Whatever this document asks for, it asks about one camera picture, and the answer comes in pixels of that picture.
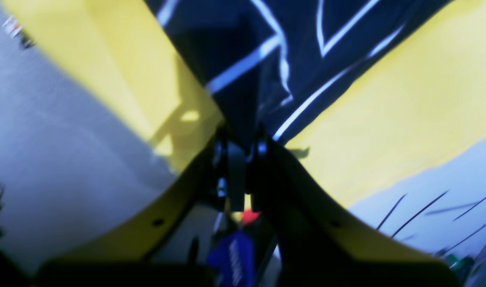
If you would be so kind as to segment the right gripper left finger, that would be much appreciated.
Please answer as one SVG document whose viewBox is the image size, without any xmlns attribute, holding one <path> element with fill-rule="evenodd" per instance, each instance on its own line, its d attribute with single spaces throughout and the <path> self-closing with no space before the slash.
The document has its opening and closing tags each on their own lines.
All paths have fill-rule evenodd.
<svg viewBox="0 0 486 287">
<path fill-rule="evenodd" d="M 157 200 L 110 232 L 47 264 L 48 275 L 121 275 L 156 256 L 179 265 L 197 241 L 211 236 L 219 213 L 245 210 L 245 149 L 229 132 L 216 132 Z"/>
</svg>

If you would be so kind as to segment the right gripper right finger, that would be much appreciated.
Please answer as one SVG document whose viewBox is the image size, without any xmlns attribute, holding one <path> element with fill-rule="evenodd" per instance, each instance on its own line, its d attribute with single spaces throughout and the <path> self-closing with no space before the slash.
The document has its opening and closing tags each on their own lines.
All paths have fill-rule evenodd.
<svg viewBox="0 0 486 287">
<path fill-rule="evenodd" d="M 446 275 L 439 259 L 383 235 L 331 198 L 264 131 L 252 142 L 251 207 L 270 222 L 284 275 Z"/>
</svg>

